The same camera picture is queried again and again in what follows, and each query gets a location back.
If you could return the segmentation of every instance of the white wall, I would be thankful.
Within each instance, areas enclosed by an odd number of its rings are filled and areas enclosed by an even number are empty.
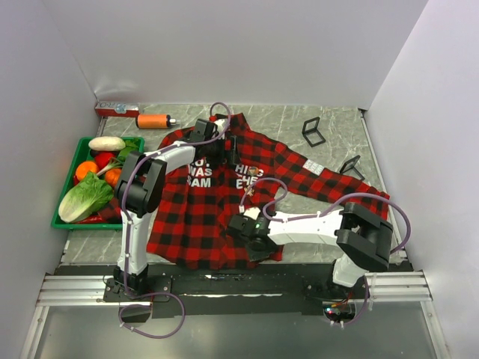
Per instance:
[[[44,0],[100,99],[368,108],[427,0]]]
[[[95,98],[38,0],[0,3],[0,358],[17,358],[64,231],[50,221]]]
[[[392,197],[412,222],[453,358],[479,351],[479,6],[430,0],[367,126]]]

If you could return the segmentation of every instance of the red box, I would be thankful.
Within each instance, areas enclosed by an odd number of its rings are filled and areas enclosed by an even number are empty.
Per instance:
[[[99,116],[137,117],[140,114],[138,105],[123,102],[100,101],[95,106]]]

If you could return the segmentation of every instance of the gray marble floor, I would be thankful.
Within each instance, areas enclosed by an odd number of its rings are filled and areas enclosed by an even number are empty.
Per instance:
[[[182,121],[182,127],[193,126],[198,118],[209,117],[209,105],[144,105],[144,113],[170,114]],[[292,150],[338,171],[343,162],[355,155],[361,155],[357,168],[372,186],[382,189],[378,171],[374,164],[367,136],[357,108],[327,108],[316,106],[279,105],[232,105],[233,113],[242,112],[254,131],[287,144]],[[305,120],[319,116],[319,130],[326,143],[310,147],[302,137]],[[141,136],[145,139],[145,150],[156,150],[161,140],[170,131],[140,130],[133,118],[110,117],[103,129],[104,135]],[[327,203],[289,193],[279,203],[278,209],[289,213],[315,213],[325,209]],[[121,232],[119,231],[71,231],[64,264],[116,263],[120,255]],[[339,248],[328,245],[286,245],[284,263],[330,263],[342,254]],[[148,254],[152,263],[165,262],[157,255]],[[392,261],[400,261],[398,255]]]

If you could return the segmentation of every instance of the shirt collar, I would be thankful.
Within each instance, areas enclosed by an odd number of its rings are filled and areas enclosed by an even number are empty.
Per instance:
[[[226,115],[224,114],[217,114],[216,115],[217,119],[222,119],[222,118],[227,118]],[[231,122],[230,122],[230,131],[231,133],[235,135],[239,135],[244,131],[251,130],[251,128],[248,125],[248,122],[246,122],[245,115],[242,114],[234,114],[231,116]]]

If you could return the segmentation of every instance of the cable clip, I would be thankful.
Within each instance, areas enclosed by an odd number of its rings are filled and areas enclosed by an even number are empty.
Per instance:
[[[375,289],[374,286],[376,286],[376,278],[377,278],[377,273],[374,273],[373,278],[371,279],[371,284],[369,286],[369,306],[367,307],[369,311],[373,310],[374,299],[376,299],[376,296],[373,295],[374,289]]]

